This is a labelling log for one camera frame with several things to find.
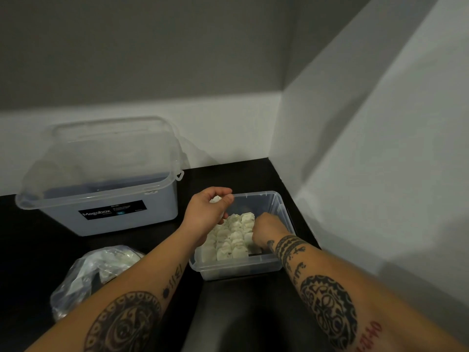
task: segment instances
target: clear plastic container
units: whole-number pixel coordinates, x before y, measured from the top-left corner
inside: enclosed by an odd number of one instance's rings
[[[77,122],[50,135],[53,145],[15,197],[20,208],[40,209],[80,236],[177,216],[181,150],[164,119]]]
[[[252,192],[235,194],[234,203],[228,208],[228,214],[254,213],[255,217],[261,213],[277,215],[288,231],[295,235],[295,230],[283,204],[282,197],[275,191]],[[243,275],[253,275],[274,272],[282,268],[282,264],[272,253],[235,258],[229,260],[202,262],[201,248],[197,248],[189,261],[191,268],[200,272],[204,280],[232,278]]]

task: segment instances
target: red tattoo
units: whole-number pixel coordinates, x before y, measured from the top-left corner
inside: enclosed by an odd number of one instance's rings
[[[362,333],[359,344],[360,346],[355,349],[355,352],[364,352],[373,348],[373,338],[379,338],[378,332],[383,331],[381,324],[376,321],[371,321],[370,326],[365,328],[365,333]]]

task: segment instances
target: clear plastic bag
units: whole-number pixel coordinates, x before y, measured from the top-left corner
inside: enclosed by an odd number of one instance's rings
[[[127,246],[105,247],[75,261],[64,281],[51,295],[55,321],[86,300],[104,284],[137,263],[144,254]]]

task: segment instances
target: hand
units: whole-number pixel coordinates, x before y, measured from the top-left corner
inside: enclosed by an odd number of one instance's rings
[[[222,224],[223,219],[228,217],[226,209],[235,200],[231,192],[229,188],[213,186],[192,196],[181,227],[195,235],[197,246],[205,242],[207,234],[217,223]],[[209,201],[216,195],[221,196],[222,199],[217,203],[210,203]]]
[[[267,244],[268,241],[277,240],[290,234],[278,216],[271,213],[263,213],[258,216],[252,232],[252,241],[264,249],[270,248]]]

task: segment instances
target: tattoo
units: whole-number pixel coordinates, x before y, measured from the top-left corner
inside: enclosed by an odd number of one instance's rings
[[[273,253],[273,240],[267,241],[267,246],[269,247],[269,249],[270,249],[271,252]]]
[[[161,318],[161,305],[148,291],[131,291],[104,309],[85,337],[85,352],[139,352]]]
[[[312,275],[301,283],[300,294],[332,346],[347,349],[355,340],[357,320],[352,299],[344,287],[327,276]]]
[[[289,261],[292,259],[292,255],[305,251],[306,246],[298,247],[302,244],[306,245],[307,243],[301,238],[293,235],[287,235],[281,238],[277,243],[277,247],[275,247],[275,255],[280,259],[282,266],[284,266],[288,272],[292,271],[289,264]]]
[[[300,278],[300,274],[301,274],[300,269],[301,268],[306,268],[306,265],[303,264],[303,262],[298,263],[298,265],[296,266],[295,274],[293,275],[293,284],[295,284],[295,285],[298,283],[298,281],[296,279]]]
[[[379,333],[383,331],[381,324],[376,321],[371,321],[370,325],[365,328],[366,333],[362,333],[360,338],[360,346],[355,349],[355,352],[363,352],[373,348],[373,339],[379,338]]]
[[[176,267],[176,271],[169,279],[168,285],[166,286],[165,289],[163,289],[163,297],[165,299],[169,296],[169,292],[176,287],[177,282],[182,277],[182,272],[184,272],[184,270],[182,269],[182,266],[179,264],[179,266]]]

